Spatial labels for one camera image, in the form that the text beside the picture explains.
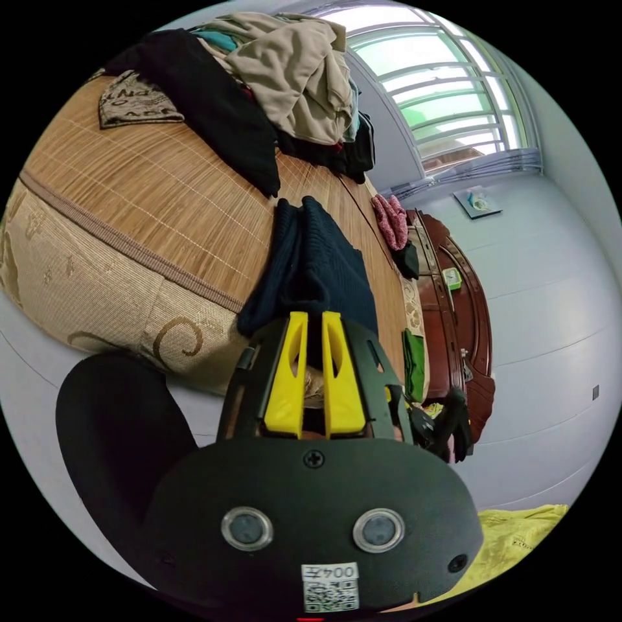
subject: green cloth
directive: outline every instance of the green cloth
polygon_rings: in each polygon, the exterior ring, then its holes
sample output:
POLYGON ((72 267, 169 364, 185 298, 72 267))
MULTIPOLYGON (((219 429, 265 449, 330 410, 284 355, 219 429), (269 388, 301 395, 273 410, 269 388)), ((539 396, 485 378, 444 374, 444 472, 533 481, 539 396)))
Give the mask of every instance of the green cloth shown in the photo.
POLYGON ((426 378, 426 349, 423 337, 413 335, 408 329, 402 333, 406 397, 413 402, 423 402, 423 385, 426 378))

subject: yellow cloth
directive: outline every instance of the yellow cloth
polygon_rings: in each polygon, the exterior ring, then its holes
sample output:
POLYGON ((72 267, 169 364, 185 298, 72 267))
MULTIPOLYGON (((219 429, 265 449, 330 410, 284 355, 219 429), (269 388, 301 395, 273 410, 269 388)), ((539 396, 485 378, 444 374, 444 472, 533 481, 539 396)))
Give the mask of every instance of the yellow cloth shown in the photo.
POLYGON ((543 505, 534 510, 480 512, 484 544, 477 557, 449 592, 421 606, 458 596, 510 570, 552 532, 567 511, 567 505, 543 505))

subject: pink clothing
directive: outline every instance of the pink clothing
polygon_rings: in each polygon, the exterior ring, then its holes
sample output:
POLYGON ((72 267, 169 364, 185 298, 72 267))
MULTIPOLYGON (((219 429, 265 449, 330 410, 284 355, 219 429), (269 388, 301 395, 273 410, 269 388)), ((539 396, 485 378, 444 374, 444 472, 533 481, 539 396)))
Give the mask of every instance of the pink clothing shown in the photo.
POLYGON ((408 223, 406 210, 401 206, 397 197, 391 195, 387 201, 377 194, 372 197, 378 228, 382 232, 389 248, 393 251, 401 251, 408 241, 408 223))

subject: black plastic part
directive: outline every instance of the black plastic part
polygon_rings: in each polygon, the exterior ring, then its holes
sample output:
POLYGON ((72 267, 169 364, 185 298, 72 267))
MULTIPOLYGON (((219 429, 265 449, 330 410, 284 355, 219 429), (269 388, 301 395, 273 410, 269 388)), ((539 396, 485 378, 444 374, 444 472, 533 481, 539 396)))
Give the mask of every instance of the black plastic part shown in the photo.
POLYGON ((276 319, 258 330, 240 356, 222 406, 217 441, 231 434, 234 438, 257 436, 266 415, 289 322, 288 318, 276 319), (238 404, 240 392, 242 398, 238 404))
POLYGON ((390 390, 392 386, 400 386, 400 381, 378 338, 356 322, 342 319, 341 323, 354 363, 363 410, 371 426, 373 437, 395 440, 393 418, 397 414, 404 442, 412 445, 413 435, 404 395, 400 391, 397 403, 392 406, 387 401, 386 387, 390 390), (391 416, 391 408, 395 410, 394 417, 391 416))
MULTIPOLYGON (((184 598, 200 604, 213 595, 250 612, 293 618, 309 615, 302 564, 357 563, 359 609, 321 617, 359 618, 406 604, 415 593, 423 603, 447 592, 467 569, 450 571, 452 560, 472 560, 483 541, 476 508, 454 470, 418 447, 384 439, 215 443, 163 478, 144 527, 153 551, 145 555, 165 550, 176 560, 184 598), (309 450, 321 452, 322 468, 305 465, 309 450), (270 545, 244 553, 225 541, 220 522, 239 506, 271 520, 270 545), (352 528, 375 507, 399 513, 406 532, 394 549, 373 555, 357 548, 352 528)), ((162 575, 145 578, 170 589, 162 575)))
POLYGON ((413 406, 409 413, 413 439, 423 449, 434 443, 434 420, 422 409, 413 406))

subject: pile of clothes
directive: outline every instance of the pile of clothes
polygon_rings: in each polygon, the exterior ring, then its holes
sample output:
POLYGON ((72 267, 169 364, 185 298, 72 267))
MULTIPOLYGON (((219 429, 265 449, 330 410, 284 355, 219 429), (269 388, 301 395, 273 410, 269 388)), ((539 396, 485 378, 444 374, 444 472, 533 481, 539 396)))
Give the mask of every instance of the pile of clothes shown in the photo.
POLYGON ((265 196, 286 155, 365 182, 374 129, 359 111, 345 28, 295 14, 239 12, 198 28, 160 30, 107 63, 102 129, 185 122, 265 196))
POLYGON ((395 265, 405 279, 418 279, 419 258, 417 249, 408 239, 406 210, 394 195, 387 200, 381 194, 377 194, 371 198, 371 203, 378 228, 391 250, 395 265))
MULTIPOLYGON (((388 199, 381 194, 371 198, 378 228, 391 250, 393 262, 405 279, 419 278, 419 258, 417 249, 408 239, 406 210, 397 197, 388 199)), ((416 404, 423 402, 425 384, 426 350, 424 338, 414 335, 408 328, 402 333, 404 352, 404 394, 416 404)))

